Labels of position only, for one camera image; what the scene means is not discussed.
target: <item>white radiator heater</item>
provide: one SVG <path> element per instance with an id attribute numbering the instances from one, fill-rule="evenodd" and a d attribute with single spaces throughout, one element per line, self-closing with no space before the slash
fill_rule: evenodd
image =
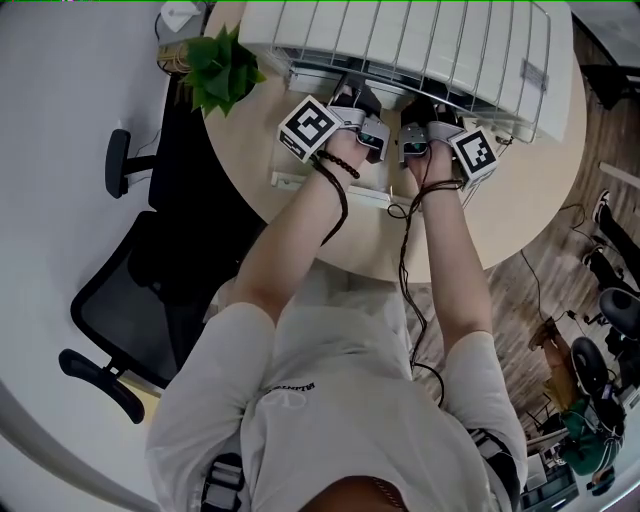
<path id="1" fill-rule="evenodd" d="M 573 72 L 564 2 L 249 2 L 240 42 L 294 91 L 328 95 L 356 73 L 386 109 L 424 94 L 526 143 L 564 137 Z"/>

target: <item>cable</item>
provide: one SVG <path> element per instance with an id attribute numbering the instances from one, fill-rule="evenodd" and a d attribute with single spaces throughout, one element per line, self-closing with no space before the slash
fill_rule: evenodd
<path id="1" fill-rule="evenodd" d="M 580 233 L 583 237 L 585 237 L 587 240 L 589 240 L 591 242 L 592 245 L 596 245 L 595 241 L 593 240 L 593 238 L 591 238 L 589 235 L 587 235 L 585 232 L 580 231 L 578 228 L 580 226 L 582 226 L 585 221 L 587 220 L 587 212 L 584 209 L 584 206 L 580 203 L 574 203 L 574 204 L 570 204 L 568 206 L 564 206 L 562 208 L 560 208 L 560 212 L 564 211 L 564 210 L 568 210 L 569 208 L 580 208 L 581 212 L 582 212 L 582 220 L 580 222 L 578 222 L 575 226 L 569 226 L 569 229 L 571 229 L 571 231 L 575 231 L 576 233 Z"/>
<path id="2" fill-rule="evenodd" d="M 522 255 L 522 257 L 524 258 L 524 262 L 527 264 L 527 267 L 529 267 L 529 270 L 531 270 L 531 273 L 533 274 L 534 279 L 536 280 L 536 285 L 538 287 L 538 315 L 540 316 L 540 320 L 542 320 L 543 322 L 546 322 L 547 320 L 549 320 L 549 318 L 547 318 L 545 320 L 544 316 L 542 315 L 542 308 L 541 308 L 541 303 L 542 303 L 542 293 L 540 291 L 540 279 L 538 279 L 538 276 L 536 275 L 535 270 L 533 270 L 533 267 L 531 266 L 531 264 L 529 263 L 529 260 L 527 259 L 527 257 L 524 255 L 524 249 L 520 249 L 520 254 Z"/>
<path id="3" fill-rule="evenodd" d="M 409 231 L 411 230 L 411 221 L 413 218 L 413 214 L 416 211 L 418 211 L 418 209 L 420 208 L 420 203 L 424 196 L 426 196 L 431 192 L 435 192 L 437 190 L 458 190 L 462 187 L 462 185 L 463 185 L 463 182 L 461 180 L 438 181 L 426 187 L 423 186 L 420 189 L 420 192 L 418 192 L 416 197 L 411 202 L 411 205 L 409 206 L 408 211 L 405 211 L 404 208 L 398 203 L 392 203 L 387 208 L 387 213 L 391 217 L 393 217 L 394 219 L 404 219 L 406 221 L 404 239 L 402 240 L 402 246 L 400 247 L 400 263 L 398 264 L 398 281 L 400 282 L 400 291 L 402 292 L 402 296 L 404 297 L 404 300 L 407 302 L 407 304 L 409 304 L 409 306 L 411 306 L 411 309 L 413 309 L 414 313 L 418 317 L 418 322 L 420 323 L 420 334 L 418 336 L 418 340 L 416 341 L 413 347 L 413 353 L 411 354 L 411 360 L 410 360 L 411 368 L 417 365 L 416 359 L 418 357 L 418 349 L 420 347 L 420 344 L 422 343 L 422 340 L 424 339 L 424 335 L 427 330 L 427 320 L 422 314 L 422 311 L 420 311 L 420 308 L 414 302 L 413 297 L 411 296 L 411 292 L 409 291 L 409 271 L 407 270 L 407 267 L 405 264 L 407 244 L 409 241 Z M 399 213 L 397 212 L 394 213 L 394 208 L 399 210 Z"/>
<path id="4" fill-rule="evenodd" d="M 161 132 L 161 131 L 162 131 L 162 128 L 160 128 L 160 129 L 156 132 L 156 135 L 155 135 L 155 137 L 151 140 L 151 142 L 147 142 L 144 146 L 140 146 L 140 147 L 138 148 L 138 151 L 136 151 L 136 154 L 134 155 L 134 157 L 133 157 L 133 158 L 136 158 L 136 157 L 140 154 L 140 151 L 142 151 L 144 148 L 146 148 L 147 146 L 151 146 L 151 144 L 153 144 L 153 143 L 156 141 L 156 139 L 158 138 L 158 135 L 160 135 L 160 132 Z"/>
<path id="5" fill-rule="evenodd" d="M 336 225 L 333 227 L 333 229 L 329 231 L 329 234 L 324 237 L 324 240 L 322 241 L 322 245 L 324 245 L 331 239 L 333 235 L 338 232 L 338 230 L 344 224 L 344 221 L 347 220 L 347 215 L 349 215 L 349 206 L 347 204 L 347 195 L 345 194 L 342 185 L 340 185 L 338 179 L 333 174 L 331 174 L 331 172 L 325 169 L 325 167 L 320 163 L 315 155 L 311 156 L 311 165 L 316 171 L 327 178 L 329 183 L 331 183 L 335 187 L 336 192 L 338 193 L 338 197 L 340 198 L 340 205 L 342 206 L 342 215 L 340 215 L 340 219 L 338 219 L 338 222 L 336 222 Z"/>
<path id="6" fill-rule="evenodd" d="M 419 368 L 426 368 L 427 370 L 429 370 L 431 373 L 433 373 L 436 376 L 436 379 L 438 379 L 438 382 L 440 383 L 440 389 L 442 390 L 441 394 L 440 394 L 440 400 L 438 400 L 438 407 L 442 406 L 442 402 L 444 401 L 444 381 L 442 380 L 442 377 L 440 376 L 440 374 L 434 370 L 431 366 L 426 365 L 426 364 L 422 364 L 422 363 L 413 363 L 413 366 L 417 366 Z"/>
<path id="7" fill-rule="evenodd" d="M 508 142 L 501 143 L 504 148 L 502 148 L 502 151 L 500 151 L 500 153 L 498 154 L 498 158 L 500 158 L 504 154 L 504 152 L 509 148 L 509 146 L 511 146 L 511 144 L 513 144 L 513 137 L 511 137 Z"/>
<path id="8" fill-rule="evenodd" d="M 578 326 L 578 329 L 580 329 L 580 332 L 582 333 L 582 335 L 586 338 L 587 335 L 584 333 L 584 331 L 582 330 L 582 326 L 580 325 L 580 322 L 578 322 L 578 319 L 574 316 L 571 317 L 572 320 L 576 323 L 576 325 Z"/>

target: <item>chair armrest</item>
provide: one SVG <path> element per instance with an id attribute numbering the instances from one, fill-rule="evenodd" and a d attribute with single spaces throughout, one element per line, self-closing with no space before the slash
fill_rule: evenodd
<path id="1" fill-rule="evenodd" d="M 109 395 L 135 424 L 144 419 L 144 406 L 111 372 L 104 370 L 75 350 L 64 349 L 58 356 L 60 369 L 69 377 L 93 384 Z"/>

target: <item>black strap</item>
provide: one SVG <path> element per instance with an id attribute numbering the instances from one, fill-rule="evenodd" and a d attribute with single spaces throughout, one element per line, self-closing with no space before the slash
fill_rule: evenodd
<path id="1" fill-rule="evenodd" d="M 242 458 L 237 453 L 223 453 L 215 458 L 204 481 L 201 512 L 238 512 L 238 493 L 244 487 Z"/>
<path id="2" fill-rule="evenodd" d="M 332 155 L 331 153 L 325 151 L 324 149 L 319 149 L 317 151 L 317 155 L 320 158 L 324 158 L 325 160 L 329 160 L 330 162 L 333 162 L 334 164 L 339 165 L 345 171 L 351 174 L 351 176 L 353 176 L 355 179 L 357 180 L 360 179 L 360 173 L 356 171 L 353 167 L 351 167 L 347 162 L 342 160 L 341 158 L 338 158 L 337 156 Z"/>
<path id="3" fill-rule="evenodd" d="M 329 231 L 329 234 L 324 237 L 324 240 L 322 241 L 322 245 L 324 245 L 331 239 L 333 235 L 338 232 L 338 230 L 344 224 L 344 221 L 347 220 L 347 215 L 349 215 L 349 206 L 347 204 L 347 195 L 345 194 L 342 185 L 340 185 L 338 179 L 333 174 L 331 174 L 331 172 L 325 169 L 325 167 L 320 163 L 315 155 L 312 155 L 311 157 L 311 165 L 313 165 L 313 168 L 320 174 L 322 174 L 325 178 L 327 178 L 327 180 L 329 180 L 329 183 L 334 186 L 336 192 L 338 193 L 338 197 L 340 198 L 340 205 L 342 206 L 342 215 L 340 216 L 340 219 L 338 219 L 338 222 L 336 222 L 336 225 L 333 227 L 333 229 Z"/>
<path id="4" fill-rule="evenodd" d="M 502 482 L 502 486 L 511 502 L 511 510 L 517 510 L 518 504 L 520 503 L 520 480 L 518 479 L 516 464 L 507 445 L 482 428 L 474 430 L 470 432 L 470 434 L 478 450 L 480 450 L 481 455 L 482 445 L 487 441 L 493 441 L 500 449 L 499 452 L 490 457 L 484 457 L 483 455 L 483 458 L 487 461 L 487 464 L 491 466 L 495 474 L 498 475 L 500 482 Z"/>

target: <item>wire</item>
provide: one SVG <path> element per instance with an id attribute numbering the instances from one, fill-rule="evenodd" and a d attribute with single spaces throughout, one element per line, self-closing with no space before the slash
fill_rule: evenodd
<path id="1" fill-rule="evenodd" d="M 161 131 L 162 131 L 162 128 L 160 128 L 160 129 L 156 132 L 156 135 L 155 135 L 155 137 L 151 140 L 151 142 L 147 142 L 144 146 L 140 146 L 140 147 L 138 148 L 138 151 L 136 151 L 136 154 L 135 154 L 135 156 L 134 156 L 133 158 L 137 157 L 137 156 L 140 154 L 140 151 L 142 151 L 144 148 L 146 148 L 147 146 L 151 146 L 151 144 L 153 144 L 153 143 L 156 141 L 156 139 L 158 138 L 158 135 L 160 135 L 160 132 L 161 132 Z"/>
<path id="2" fill-rule="evenodd" d="M 440 376 L 440 374 L 433 369 L 431 366 L 427 365 L 427 364 L 422 364 L 422 363 L 413 363 L 413 366 L 417 366 L 419 368 L 426 368 L 427 370 L 429 370 L 431 373 L 433 373 L 436 376 L 436 379 L 438 379 L 438 382 L 440 383 L 440 389 L 441 389 L 441 394 L 440 394 L 440 400 L 438 400 L 438 407 L 442 406 L 442 402 L 444 401 L 444 381 L 442 380 L 442 377 Z"/>
<path id="3" fill-rule="evenodd" d="M 580 325 L 580 322 L 578 322 L 578 319 L 574 316 L 572 317 L 572 320 L 576 323 L 576 325 L 578 326 L 578 329 L 580 329 L 580 332 L 582 333 L 582 335 L 586 338 L 587 335 L 584 333 L 584 331 L 582 330 L 582 326 Z"/>
<path id="4" fill-rule="evenodd" d="M 549 320 L 549 318 L 545 319 L 543 314 L 542 314 L 542 307 L 541 307 L 541 303 L 542 303 L 542 293 L 540 291 L 540 279 L 538 279 L 538 276 L 536 275 L 535 270 L 533 270 L 533 267 L 531 266 L 531 264 L 529 263 L 529 260 L 527 259 L 527 257 L 524 255 L 524 249 L 520 250 L 520 254 L 522 255 L 522 257 L 524 258 L 524 262 L 527 264 L 527 267 L 529 267 L 529 270 L 531 270 L 531 273 L 533 274 L 534 279 L 536 280 L 536 285 L 538 287 L 538 315 L 540 316 L 540 320 L 542 320 L 543 322 L 546 322 Z"/>
<path id="5" fill-rule="evenodd" d="M 427 330 L 427 320 L 425 319 L 422 311 L 416 305 L 413 298 L 411 297 L 411 292 L 409 291 L 409 271 L 407 270 L 405 264 L 405 256 L 407 253 L 407 244 L 409 241 L 409 231 L 411 229 L 411 220 L 413 218 L 413 214 L 418 211 L 420 208 L 420 202 L 422 198 L 431 192 L 435 192 L 436 190 L 459 190 L 462 187 L 463 183 L 461 180 L 444 180 L 437 181 L 432 183 L 427 187 L 422 187 L 420 192 L 416 195 L 416 197 L 411 202 L 411 206 L 409 207 L 409 211 L 405 211 L 404 208 L 398 203 L 391 203 L 387 208 L 387 213 L 393 217 L 394 219 L 404 219 L 406 221 L 406 227 L 404 232 L 404 239 L 402 240 L 402 246 L 400 247 L 400 263 L 398 264 L 398 281 L 400 282 L 400 291 L 402 292 L 402 296 L 404 300 L 411 306 L 414 313 L 418 317 L 418 322 L 420 323 L 420 334 L 418 336 L 418 340 L 413 347 L 413 353 L 411 355 L 411 367 L 413 368 L 416 365 L 416 359 L 418 357 L 418 348 L 424 339 L 425 332 Z M 393 209 L 396 208 L 400 211 L 400 213 L 394 213 Z"/>
<path id="6" fill-rule="evenodd" d="M 502 151 L 500 151 L 500 153 L 498 154 L 498 158 L 500 158 L 504 154 L 504 152 L 509 148 L 509 146 L 511 146 L 511 144 L 513 144 L 513 137 L 511 137 L 508 142 L 502 143 L 504 148 L 502 148 Z"/>
<path id="7" fill-rule="evenodd" d="M 569 226 L 569 229 L 571 229 L 571 231 L 575 231 L 576 233 L 581 234 L 583 237 L 585 237 L 587 240 L 589 240 L 593 246 L 595 246 L 596 242 L 593 240 L 593 238 L 591 238 L 589 235 L 587 235 L 584 231 L 580 231 L 578 229 L 587 220 L 587 212 L 584 209 L 584 206 L 582 204 L 580 204 L 580 203 L 574 203 L 574 204 L 570 204 L 568 206 L 564 206 L 564 207 L 560 208 L 560 210 L 558 210 L 558 211 L 562 212 L 564 210 L 568 210 L 569 208 L 580 208 L 580 211 L 582 212 L 582 220 L 580 222 L 578 222 L 575 226 Z"/>
<path id="8" fill-rule="evenodd" d="M 156 21 L 153 22 L 153 31 L 156 34 L 156 39 L 158 40 L 158 42 L 160 42 L 160 34 L 158 34 L 158 20 L 160 19 L 161 15 L 161 13 L 158 13 L 158 15 L 156 16 Z"/>

